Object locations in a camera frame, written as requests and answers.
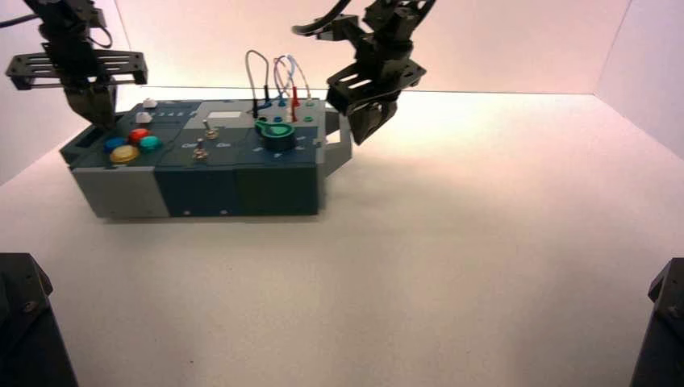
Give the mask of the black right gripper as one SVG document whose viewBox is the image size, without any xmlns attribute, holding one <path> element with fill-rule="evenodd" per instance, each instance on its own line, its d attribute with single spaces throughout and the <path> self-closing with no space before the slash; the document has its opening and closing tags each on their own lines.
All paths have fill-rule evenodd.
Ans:
<svg viewBox="0 0 684 387">
<path fill-rule="evenodd" d="M 417 86 L 427 70 L 411 59 L 412 40 L 358 31 L 346 40 L 355 49 L 354 62 L 327 79 L 327 102 L 341 114 L 351 114 L 352 137 L 361 145 L 394 117 L 398 95 Z"/>
</svg>

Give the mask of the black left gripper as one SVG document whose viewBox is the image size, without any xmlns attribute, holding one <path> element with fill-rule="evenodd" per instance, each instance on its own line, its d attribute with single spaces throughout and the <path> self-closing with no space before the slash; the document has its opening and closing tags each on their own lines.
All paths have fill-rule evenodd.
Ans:
<svg viewBox="0 0 684 387">
<path fill-rule="evenodd" d="M 115 127 L 118 85 L 145 85 L 141 52 L 95 49 L 89 40 L 45 42 L 43 51 L 14 56 L 6 75 L 21 91 L 62 88 L 71 109 L 96 127 Z"/>
</svg>

